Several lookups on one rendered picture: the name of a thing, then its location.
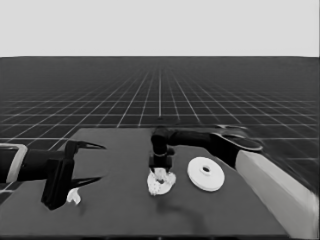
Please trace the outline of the round white carrier with pins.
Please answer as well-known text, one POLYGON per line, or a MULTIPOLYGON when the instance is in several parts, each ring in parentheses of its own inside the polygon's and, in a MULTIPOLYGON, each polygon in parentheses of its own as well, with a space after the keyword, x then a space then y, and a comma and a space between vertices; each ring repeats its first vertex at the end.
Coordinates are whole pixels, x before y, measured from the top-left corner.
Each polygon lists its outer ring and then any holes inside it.
POLYGON ((173 185, 170 185, 167 182, 167 176, 165 179, 151 179, 147 177, 147 186, 149 185, 159 185, 160 186, 160 191, 158 195, 164 195, 166 193, 168 193, 171 188, 173 187, 173 185))

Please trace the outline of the small white T-shaped piece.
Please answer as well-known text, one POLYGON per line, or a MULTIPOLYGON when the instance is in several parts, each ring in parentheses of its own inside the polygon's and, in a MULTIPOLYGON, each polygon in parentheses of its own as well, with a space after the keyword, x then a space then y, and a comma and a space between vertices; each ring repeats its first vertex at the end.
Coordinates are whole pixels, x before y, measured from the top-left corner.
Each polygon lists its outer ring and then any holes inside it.
POLYGON ((73 188, 69 191, 67 195, 67 202, 74 202, 75 204, 79 204, 81 202, 81 197, 78 193, 78 188, 73 188))

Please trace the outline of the large thick white disc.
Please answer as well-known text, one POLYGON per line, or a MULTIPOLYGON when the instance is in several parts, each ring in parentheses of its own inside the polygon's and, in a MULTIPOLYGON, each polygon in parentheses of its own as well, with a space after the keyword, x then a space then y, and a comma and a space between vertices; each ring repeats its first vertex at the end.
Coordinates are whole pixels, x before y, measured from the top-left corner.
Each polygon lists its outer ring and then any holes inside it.
POLYGON ((188 163, 187 174, 195 186, 207 192, 218 191, 225 182, 223 169, 208 157, 193 158, 188 163))

